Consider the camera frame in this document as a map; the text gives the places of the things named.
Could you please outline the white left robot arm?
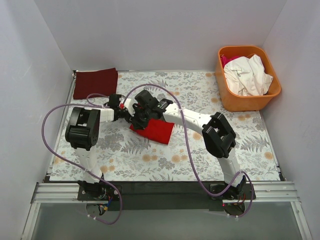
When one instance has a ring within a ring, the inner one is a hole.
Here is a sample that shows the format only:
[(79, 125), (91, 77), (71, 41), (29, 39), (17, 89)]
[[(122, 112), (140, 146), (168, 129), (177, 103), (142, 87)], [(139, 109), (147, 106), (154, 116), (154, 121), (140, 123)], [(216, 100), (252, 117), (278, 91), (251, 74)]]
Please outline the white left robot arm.
[(70, 143), (84, 168), (84, 180), (78, 184), (95, 200), (105, 199), (107, 186), (100, 181), (103, 173), (98, 166), (96, 144), (99, 139), (100, 123), (113, 122), (128, 115), (122, 111), (122, 95), (111, 94), (109, 100), (98, 108), (73, 108), (65, 131), (65, 140)]

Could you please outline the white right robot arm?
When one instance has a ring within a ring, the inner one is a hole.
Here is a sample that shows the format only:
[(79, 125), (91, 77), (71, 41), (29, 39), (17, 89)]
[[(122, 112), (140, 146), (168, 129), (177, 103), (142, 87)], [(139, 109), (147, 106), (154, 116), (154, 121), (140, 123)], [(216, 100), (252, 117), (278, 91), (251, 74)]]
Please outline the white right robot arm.
[(190, 129), (200, 134), (206, 150), (217, 158), (223, 173), (224, 189), (213, 188), (211, 196), (218, 198), (225, 195), (237, 199), (243, 195), (246, 176), (241, 172), (236, 157), (236, 133), (222, 113), (210, 115), (188, 110), (166, 98), (157, 100), (147, 90), (142, 90), (134, 99), (123, 103), (135, 129), (145, 129), (155, 119), (181, 125), (184, 130)]

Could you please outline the bright red t shirt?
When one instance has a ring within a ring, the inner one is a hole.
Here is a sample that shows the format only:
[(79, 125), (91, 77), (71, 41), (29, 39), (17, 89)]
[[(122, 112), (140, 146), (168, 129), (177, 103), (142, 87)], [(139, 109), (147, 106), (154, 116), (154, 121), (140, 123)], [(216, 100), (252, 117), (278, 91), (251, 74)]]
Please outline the bright red t shirt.
[(151, 141), (168, 145), (174, 125), (174, 123), (166, 122), (160, 119), (151, 119), (145, 129), (135, 129), (132, 124), (130, 125), (129, 129)]

